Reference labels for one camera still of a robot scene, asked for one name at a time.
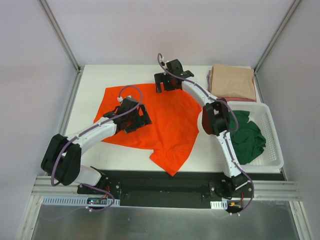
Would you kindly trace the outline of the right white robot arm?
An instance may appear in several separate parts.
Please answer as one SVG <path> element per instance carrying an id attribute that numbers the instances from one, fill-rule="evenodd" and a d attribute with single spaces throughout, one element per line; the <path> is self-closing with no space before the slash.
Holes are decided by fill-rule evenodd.
<path id="1" fill-rule="evenodd" d="M 231 141 L 231 133 L 239 128 L 234 112 L 224 98 L 214 96 L 196 82 L 191 71 L 184 71 L 178 59 L 165 62 L 159 53 L 157 62 L 163 73 L 154 75 L 156 92 L 182 90 L 191 96 L 202 107 L 203 130 L 208 135 L 215 136 L 222 148 L 225 177 L 221 184 L 214 188 L 215 194 L 227 200 L 237 197 L 250 178 L 241 168 Z"/>

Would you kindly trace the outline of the orange t shirt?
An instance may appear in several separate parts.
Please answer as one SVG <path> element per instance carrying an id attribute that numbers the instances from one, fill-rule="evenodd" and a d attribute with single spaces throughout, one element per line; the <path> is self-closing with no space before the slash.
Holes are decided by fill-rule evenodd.
<path id="1" fill-rule="evenodd" d="M 141 150 L 152 150 L 150 159 L 174 176 L 190 156 L 195 144 L 198 117 L 202 107 L 182 90 L 156 92 L 152 83 L 138 84 L 136 89 L 124 86 L 108 87 L 97 110 L 94 121 L 119 105 L 118 96 L 132 96 L 142 100 L 151 119 L 138 130 L 123 131 L 104 139 L 105 143 Z"/>

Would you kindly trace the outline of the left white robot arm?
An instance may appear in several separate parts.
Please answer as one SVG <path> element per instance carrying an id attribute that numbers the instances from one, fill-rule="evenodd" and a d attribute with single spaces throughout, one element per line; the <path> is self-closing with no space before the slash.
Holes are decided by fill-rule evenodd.
<path id="1" fill-rule="evenodd" d="M 90 127 L 69 136 L 54 135 L 41 162 L 41 169 L 51 176 L 51 184 L 77 183 L 99 195 L 108 191 L 108 177 L 93 166 L 82 165 L 82 155 L 104 139 L 120 132 L 126 134 L 152 123 L 144 104 L 131 96 Z"/>

